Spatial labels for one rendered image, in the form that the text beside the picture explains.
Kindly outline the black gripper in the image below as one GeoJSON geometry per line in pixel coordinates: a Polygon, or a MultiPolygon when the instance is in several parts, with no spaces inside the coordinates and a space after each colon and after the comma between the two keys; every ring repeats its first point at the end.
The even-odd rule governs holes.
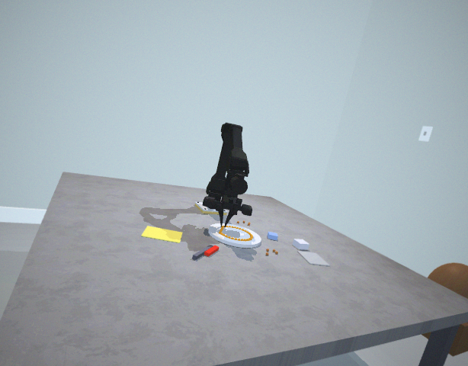
{"type": "MultiPolygon", "coordinates": [[[[228,195],[234,195],[234,196],[237,196],[237,194],[235,194],[231,189],[229,188],[225,188],[223,189],[223,195],[224,194],[228,194],[228,195]]],[[[222,199],[221,199],[222,201],[222,199]]],[[[220,226],[222,227],[223,225],[223,211],[224,209],[221,208],[222,207],[222,203],[221,201],[215,201],[215,198],[214,197],[208,197],[206,196],[204,198],[204,201],[203,201],[203,206],[205,207],[212,207],[213,205],[216,206],[216,211],[219,212],[219,215],[220,215],[220,226]]],[[[226,222],[225,222],[225,226],[224,228],[226,228],[226,225],[228,224],[228,222],[230,221],[230,219],[234,216],[234,215],[237,215],[237,211],[240,210],[242,212],[243,215],[247,215],[247,216],[251,216],[252,215],[252,207],[250,205],[247,205],[247,204],[242,204],[242,206],[239,208],[235,208],[234,211],[229,211],[228,213],[228,216],[226,218],[226,222]]]]}

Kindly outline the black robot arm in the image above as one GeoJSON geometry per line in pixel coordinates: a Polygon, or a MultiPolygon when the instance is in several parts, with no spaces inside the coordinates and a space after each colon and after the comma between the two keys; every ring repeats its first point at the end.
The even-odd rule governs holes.
{"type": "Polygon", "coordinates": [[[230,211],[242,205],[238,194],[244,194],[248,189],[245,177],[249,174],[247,155],[242,149],[242,127],[225,122],[221,127],[223,146],[220,153],[216,174],[211,178],[206,193],[221,201],[222,207],[230,211]],[[227,173],[227,175],[226,175],[227,173]],[[223,189],[231,189],[237,196],[223,195],[223,189]]]}

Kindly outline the white block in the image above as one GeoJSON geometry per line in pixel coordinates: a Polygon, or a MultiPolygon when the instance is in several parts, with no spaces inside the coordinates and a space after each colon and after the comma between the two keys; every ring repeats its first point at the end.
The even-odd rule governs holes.
{"type": "Polygon", "coordinates": [[[302,250],[308,250],[309,248],[309,243],[307,243],[303,239],[294,239],[293,245],[297,247],[298,249],[302,249],[302,250]]]}

